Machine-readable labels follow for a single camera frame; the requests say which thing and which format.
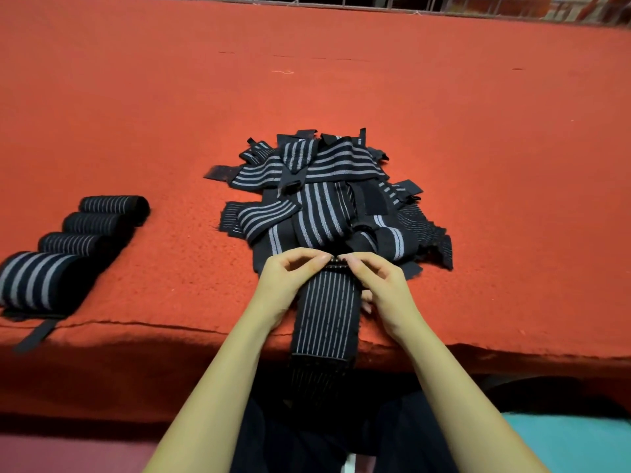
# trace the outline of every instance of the red tablecloth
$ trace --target red tablecloth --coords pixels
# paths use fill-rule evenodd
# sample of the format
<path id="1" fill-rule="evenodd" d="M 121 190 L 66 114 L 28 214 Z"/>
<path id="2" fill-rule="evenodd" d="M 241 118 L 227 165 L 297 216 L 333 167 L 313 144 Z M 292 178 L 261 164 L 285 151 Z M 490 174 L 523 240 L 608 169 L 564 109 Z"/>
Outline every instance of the red tablecloth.
<path id="1" fill-rule="evenodd" d="M 0 409 L 164 420 L 256 286 L 202 178 L 245 140 L 317 128 L 388 153 L 449 229 L 410 282 L 471 371 L 631 377 L 631 36 L 430 15 L 182 0 L 0 0 L 0 257 L 86 195 L 153 212 L 37 350 L 0 322 Z M 265 346 L 285 358 L 289 318 Z M 405 370 L 372 321 L 359 366 Z"/>

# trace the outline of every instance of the dark pants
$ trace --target dark pants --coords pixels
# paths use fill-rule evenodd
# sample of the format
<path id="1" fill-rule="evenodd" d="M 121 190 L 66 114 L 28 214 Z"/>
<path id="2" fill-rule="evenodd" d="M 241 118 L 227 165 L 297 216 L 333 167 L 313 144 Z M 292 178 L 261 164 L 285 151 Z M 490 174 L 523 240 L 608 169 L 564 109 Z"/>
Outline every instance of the dark pants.
<path id="1" fill-rule="evenodd" d="M 387 402 L 335 434 L 292 428 L 250 399 L 230 472 L 339 473 L 348 453 L 376 456 L 374 473 L 457 473 L 423 392 Z"/>

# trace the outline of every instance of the person's right hand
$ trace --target person's right hand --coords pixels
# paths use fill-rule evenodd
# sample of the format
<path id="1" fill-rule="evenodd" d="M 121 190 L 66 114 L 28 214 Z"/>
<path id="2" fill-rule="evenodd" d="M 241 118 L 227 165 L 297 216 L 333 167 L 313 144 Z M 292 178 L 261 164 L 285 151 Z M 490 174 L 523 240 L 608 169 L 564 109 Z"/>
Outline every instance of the person's right hand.
<path id="1" fill-rule="evenodd" d="M 365 291 L 362 299 L 374 303 L 388 335 L 401 343 L 408 328 L 423 321 L 401 268 L 372 252 L 338 257 L 348 263 L 354 275 L 370 290 L 372 299 L 367 298 Z"/>

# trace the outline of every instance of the metal grid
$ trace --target metal grid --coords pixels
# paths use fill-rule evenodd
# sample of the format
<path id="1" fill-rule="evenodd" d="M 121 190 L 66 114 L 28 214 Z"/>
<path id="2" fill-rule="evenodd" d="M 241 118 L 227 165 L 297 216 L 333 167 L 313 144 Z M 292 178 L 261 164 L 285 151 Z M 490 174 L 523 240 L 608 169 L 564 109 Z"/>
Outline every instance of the metal grid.
<path id="1" fill-rule="evenodd" d="M 313 8 L 394 11 L 410 14 L 455 15 L 466 17 L 578 23 L 631 29 L 631 0 L 383 0 L 384 6 L 358 6 L 353 1 L 339 3 L 300 0 L 217 0 L 233 3 L 304 6 Z"/>

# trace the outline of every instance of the forearm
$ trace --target forearm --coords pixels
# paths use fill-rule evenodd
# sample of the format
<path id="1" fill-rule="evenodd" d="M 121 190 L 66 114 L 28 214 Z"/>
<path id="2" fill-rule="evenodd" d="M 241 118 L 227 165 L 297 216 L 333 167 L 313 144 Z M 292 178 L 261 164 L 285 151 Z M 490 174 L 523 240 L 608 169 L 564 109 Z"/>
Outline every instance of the forearm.
<path id="1" fill-rule="evenodd" d="M 270 326 L 246 311 L 158 445 L 145 473 L 227 473 Z"/>
<path id="2" fill-rule="evenodd" d="M 418 315 L 401 344 L 461 473 L 548 472 Z"/>

